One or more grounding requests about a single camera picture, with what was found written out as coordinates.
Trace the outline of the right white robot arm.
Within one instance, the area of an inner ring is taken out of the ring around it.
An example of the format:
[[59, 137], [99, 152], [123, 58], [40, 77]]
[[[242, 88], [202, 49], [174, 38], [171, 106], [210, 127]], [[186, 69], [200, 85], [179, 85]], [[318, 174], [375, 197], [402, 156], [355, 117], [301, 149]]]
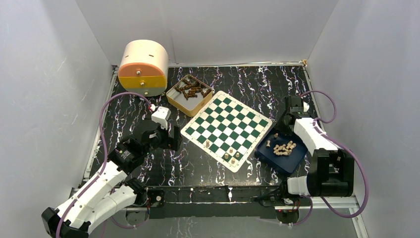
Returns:
[[300, 196], [348, 197], [353, 193], [354, 159], [326, 138], [315, 119], [305, 111], [299, 96], [285, 97], [285, 112], [275, 128], [301, 140], [312, 163], [306, 176], [288, 178], [280, 185], [279, 200], [292, 205]]

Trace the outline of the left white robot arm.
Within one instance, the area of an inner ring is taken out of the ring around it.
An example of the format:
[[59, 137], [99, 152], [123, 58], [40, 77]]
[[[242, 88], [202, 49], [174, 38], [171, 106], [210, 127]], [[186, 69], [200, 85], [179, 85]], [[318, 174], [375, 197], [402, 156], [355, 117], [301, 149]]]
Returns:
[[52, 238], [87, 238], [102, 222], [131, 205], [147, 206], [148, 188], [137, 178], [126, 178], [144, 163], [154, 149], [178, 151], [181, 129], [173, 136], [159, 123], [148, 120], [148, 130], [137, 131], [122, 140], [105, 158], [105, 163], [76, 193], [57, 208], [41, 215]]

